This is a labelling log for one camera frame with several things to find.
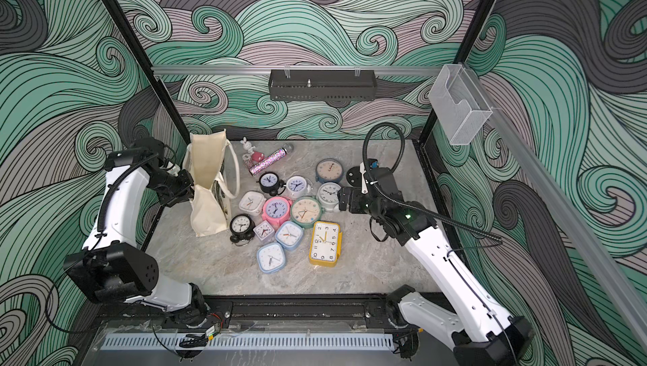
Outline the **black-backed white alarm clock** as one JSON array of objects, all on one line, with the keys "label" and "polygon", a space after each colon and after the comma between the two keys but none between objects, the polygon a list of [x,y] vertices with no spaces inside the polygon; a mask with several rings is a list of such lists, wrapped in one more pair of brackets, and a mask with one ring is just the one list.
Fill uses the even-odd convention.
[{"label": "black-backed white alarm clock", "polygon": [[350,168],[346,174],[346,181],[351,187],[359,188],[362,193],[366,193],[364,174],[360,167],[355,166]]}]

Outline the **cream floral canvas bag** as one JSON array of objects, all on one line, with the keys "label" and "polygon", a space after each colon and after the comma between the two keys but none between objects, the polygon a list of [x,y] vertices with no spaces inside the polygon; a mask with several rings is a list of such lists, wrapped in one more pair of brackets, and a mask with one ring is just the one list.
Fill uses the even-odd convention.
[{"label": "cream floral canvas bag", "polygon": [[[227,185],[224,170],[227,153],[234,161],[233,191]],[[227,132],[191,135],[183,168],[193,179],[190,225],[195,235],[207,237],[227,231],[233,218],[231,201],[240,191],[239,161]]]}]

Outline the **white twin-bell alarm clock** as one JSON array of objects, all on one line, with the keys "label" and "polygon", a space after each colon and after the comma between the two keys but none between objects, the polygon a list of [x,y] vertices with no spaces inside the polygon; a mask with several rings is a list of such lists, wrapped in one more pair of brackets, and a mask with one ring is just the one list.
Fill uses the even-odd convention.
[{"label": "white twin-bell alarm clock", "polygon": [[340,190],[341,186],[335,182],[326,182],[320,186],[316,197],[325,212],[340,212]]}]

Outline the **yellow rectangular alarm clock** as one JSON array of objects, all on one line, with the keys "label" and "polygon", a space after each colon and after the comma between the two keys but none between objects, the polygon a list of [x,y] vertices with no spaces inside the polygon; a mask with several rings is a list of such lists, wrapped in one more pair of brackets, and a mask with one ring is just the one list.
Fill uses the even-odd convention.
[{"label": "yellow rectangular alarm clock", "polygon": [[315,266],[333,268],[341,255],[342,231],[339,224],[317,221],[308,253],[308,261]]}]

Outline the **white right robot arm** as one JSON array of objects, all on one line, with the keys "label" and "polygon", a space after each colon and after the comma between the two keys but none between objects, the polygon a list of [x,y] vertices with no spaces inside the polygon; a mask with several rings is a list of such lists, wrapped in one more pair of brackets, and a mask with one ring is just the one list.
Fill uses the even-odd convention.
[{"label": "white right robot arm", "polygon": [[431,275],[449,309],[409,285],[387,298],[390,322],[416,326],[444,343],[461,365],[517,365],[534,336],[531,323],[513,316],[501,305],[451,248],[439,222],[441,214],[422,204],[405,202],[389,168],[350,170],[350,187],[339,194],[339,207],[352,214],[368,214],[371,224],[394,239]]}]

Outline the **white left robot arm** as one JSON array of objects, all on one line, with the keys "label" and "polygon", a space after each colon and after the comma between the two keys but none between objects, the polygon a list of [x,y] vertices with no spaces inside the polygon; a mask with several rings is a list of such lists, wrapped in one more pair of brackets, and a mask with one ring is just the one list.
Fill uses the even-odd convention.
[{"label": "white left robot arm", "polygon": [[124,302],[159,309],[176,323],[198,327],[208,307],[200,288],[161,273],[157,260],[136,245],[143,195],[155,192],[163,207],[193,199],[193,179],[165,156],[163,142],[149,137],[112,152],[104,164],[105,189],[95,225],[80,252],[63,267],[95,304]]}]

